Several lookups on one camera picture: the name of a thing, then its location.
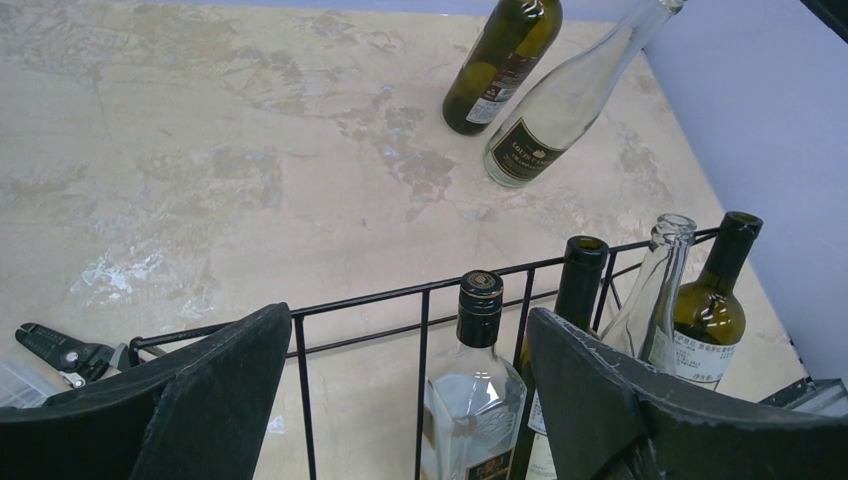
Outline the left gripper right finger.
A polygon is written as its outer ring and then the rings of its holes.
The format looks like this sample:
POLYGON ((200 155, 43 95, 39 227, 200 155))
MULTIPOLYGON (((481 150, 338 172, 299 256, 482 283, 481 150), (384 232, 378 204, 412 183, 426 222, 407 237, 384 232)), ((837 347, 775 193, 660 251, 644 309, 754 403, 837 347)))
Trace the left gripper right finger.
POLYGON ((847 421, 752 403, 630 357, 552 311, 526 337, 561 479, 843 479, 847 421))

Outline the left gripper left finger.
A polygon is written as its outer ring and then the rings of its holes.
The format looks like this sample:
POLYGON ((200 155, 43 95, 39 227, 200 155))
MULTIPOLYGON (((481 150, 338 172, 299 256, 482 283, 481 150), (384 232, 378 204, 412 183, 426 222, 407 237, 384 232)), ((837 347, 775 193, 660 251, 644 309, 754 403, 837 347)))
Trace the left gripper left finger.
POLYGON ((1 411, 5 479, 249 479, 292 331, 270 304, 124 373, 1 411))

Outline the clear bottle black label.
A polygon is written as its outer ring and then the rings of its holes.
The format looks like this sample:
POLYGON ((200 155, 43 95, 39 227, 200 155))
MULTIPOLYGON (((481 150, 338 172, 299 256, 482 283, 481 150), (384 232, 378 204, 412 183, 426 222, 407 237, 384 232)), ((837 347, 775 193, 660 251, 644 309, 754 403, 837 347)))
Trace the clear bottle black label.
POLYGON ((660 215, 637 279, 600 340, 667 373, 674 371, 673 312, 697 225, 680 214, 660 215))

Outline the clear bottle black cap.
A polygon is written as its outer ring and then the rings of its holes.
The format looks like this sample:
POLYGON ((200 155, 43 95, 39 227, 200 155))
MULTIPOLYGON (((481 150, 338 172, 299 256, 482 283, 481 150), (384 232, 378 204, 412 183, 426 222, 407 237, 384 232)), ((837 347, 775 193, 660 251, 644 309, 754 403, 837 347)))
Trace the clear bottle black cap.
POLYGON ((457 343, 427 361, 422 479, 506 479, 527 388, 496 352, 504 283, 485 270, 460 281, 457 343))

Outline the dark green wine bottle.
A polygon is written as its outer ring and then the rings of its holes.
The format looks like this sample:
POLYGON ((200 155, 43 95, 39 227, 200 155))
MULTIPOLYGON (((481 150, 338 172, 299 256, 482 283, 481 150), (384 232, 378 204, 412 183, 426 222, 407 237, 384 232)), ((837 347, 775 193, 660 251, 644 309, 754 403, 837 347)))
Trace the dark green wine bottle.
POLYGON ((716 390, 746 328, 734 288, 763 220, 731 211, 724 215, 698 278, 678 290, 674 332, 658 329, 647 361, 655 367, 716 390))

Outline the black wire wine rack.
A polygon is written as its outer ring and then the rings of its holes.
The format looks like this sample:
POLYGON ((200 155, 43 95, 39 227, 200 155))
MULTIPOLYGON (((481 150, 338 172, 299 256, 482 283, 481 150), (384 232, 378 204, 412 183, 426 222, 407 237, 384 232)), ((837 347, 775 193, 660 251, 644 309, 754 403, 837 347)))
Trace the black wire wine rack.
MULTIPOLYGON (((647 215, 632 225, 551 230, 524 222, 319 225, 295 218, 252 221, 212 243, 152 238, 128 249, 148 273, 136 281, 116 332, 122 340, 178 333, 275 302, 299 309, 545 260, 579 233, 622 245, 646 239, 654 221, 647 215)), ((256 478, 412 477, 420 307, 412 294, 305 317, 312 418, 303 418, 298 362, 289 358, 256 478)))

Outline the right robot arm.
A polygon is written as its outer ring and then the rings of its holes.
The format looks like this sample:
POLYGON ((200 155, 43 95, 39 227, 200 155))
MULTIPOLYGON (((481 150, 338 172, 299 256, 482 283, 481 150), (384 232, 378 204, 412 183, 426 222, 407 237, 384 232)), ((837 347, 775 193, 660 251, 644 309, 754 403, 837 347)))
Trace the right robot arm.
POLYGON ((801 3, 844 43, 848 42, 847 0, 801 0, 801 3))

